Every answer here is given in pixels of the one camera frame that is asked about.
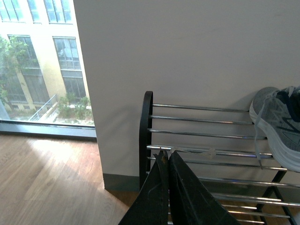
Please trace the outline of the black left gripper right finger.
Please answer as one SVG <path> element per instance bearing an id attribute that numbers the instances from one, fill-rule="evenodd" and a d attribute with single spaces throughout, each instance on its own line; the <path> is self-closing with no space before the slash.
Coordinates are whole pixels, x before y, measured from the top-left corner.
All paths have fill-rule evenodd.
<path id="1" fill-rule="evenodd" d="M 177 151 L 169 158 L 169 198 L 175 225 L 239 225 L 199 181 Z"/>

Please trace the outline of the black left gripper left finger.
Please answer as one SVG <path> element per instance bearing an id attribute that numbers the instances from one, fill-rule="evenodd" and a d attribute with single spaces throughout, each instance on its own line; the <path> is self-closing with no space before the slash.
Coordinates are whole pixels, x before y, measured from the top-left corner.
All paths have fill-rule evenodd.
<path id="1" fill-rule="evenodd" d="M 168 224 L 168 154 L 162 150 L 154 156 L 156 161 L 138 197 L 119 222 L 120 225 Z"/>

